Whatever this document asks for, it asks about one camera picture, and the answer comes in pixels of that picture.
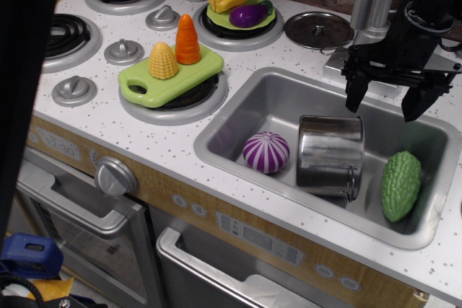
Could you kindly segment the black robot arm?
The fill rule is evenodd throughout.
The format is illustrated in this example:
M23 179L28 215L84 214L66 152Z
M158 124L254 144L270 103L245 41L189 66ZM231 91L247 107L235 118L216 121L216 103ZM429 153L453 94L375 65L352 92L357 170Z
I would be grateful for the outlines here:
M341 71L346 108L357 112L372 81L407 87L401 101L406 122L418 119L448 93L461 65L440 59L435 49L461 19L461 0L403 0L385 37L352 45Z

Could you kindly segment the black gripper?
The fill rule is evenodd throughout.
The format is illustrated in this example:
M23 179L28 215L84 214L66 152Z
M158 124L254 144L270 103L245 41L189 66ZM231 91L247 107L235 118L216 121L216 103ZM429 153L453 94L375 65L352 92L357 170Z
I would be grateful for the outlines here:
M436 30L442 30L449 24L453 26L456 20L456 0L403 0L398 11L404 9L413 17L421 17ZM349 111L357 112L372 80L395 75L408 77L407 73L398 73L394 63L400 63L401 56L409 56L412 44L430 41L426 30L413 30L402 19L399 24L404 26L404 32L392 29L384 43L354 45L349 49L349 58L342 70L347 80L346 108ZM440 39L433 42L436 47ZM410 87L401 102L404 120L411 122L425 113L441 94L450 90L455 75L444 77L431 73L424 76L424 83L420 87Z

